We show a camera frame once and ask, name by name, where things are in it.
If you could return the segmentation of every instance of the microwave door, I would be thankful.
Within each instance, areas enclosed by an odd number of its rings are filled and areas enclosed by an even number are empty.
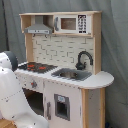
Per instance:
[[[78,15],[56,15],[55,33],[78,33]]]

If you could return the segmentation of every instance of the faucet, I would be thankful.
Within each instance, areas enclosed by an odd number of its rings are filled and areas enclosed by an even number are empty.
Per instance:
[[[82,51],[82,52],[80,52],[79,55],[78,55],[78,63],[76,64],[77,70],[83,70],[83,69],[85,69],[85,67],[86,67],[85,63],[82,64],[82,63],[80,62],[80,58],[81,58],[81,56],[82,56],[83,54],[86,54],[86,55],[89,57],[89,59],[90,59],[90,65],[93,65],[92,56],[91,56],[88,52]]]

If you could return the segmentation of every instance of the handle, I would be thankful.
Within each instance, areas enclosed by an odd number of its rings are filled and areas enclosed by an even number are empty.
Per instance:
[[[54,26],[55,26],[55,30],[56,30],[56,31],[59,31],[59,28],[57,27],[57,22],[58,22],[58,17],[56,17],[56,18],[54,19]]]
[[[51,104],[50,104],[50,102],[48,102],[47,103],[47,117],[48,117],[48,120],[51,120],[50,107],[51,107]]]

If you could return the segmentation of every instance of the microwave window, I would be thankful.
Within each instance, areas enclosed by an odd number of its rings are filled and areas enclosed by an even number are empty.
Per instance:
[[[61,29],[76,30],[76,18],[61,18]]]

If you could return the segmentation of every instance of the toy sink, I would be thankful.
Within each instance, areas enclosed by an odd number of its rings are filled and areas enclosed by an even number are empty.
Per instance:
[[[83,81],[91,75],[92,75],[91,72],[69,69],[69,68],[62,68],[52,73],[52,76],[55,76],[55,77],[77,80],[77,81]]]

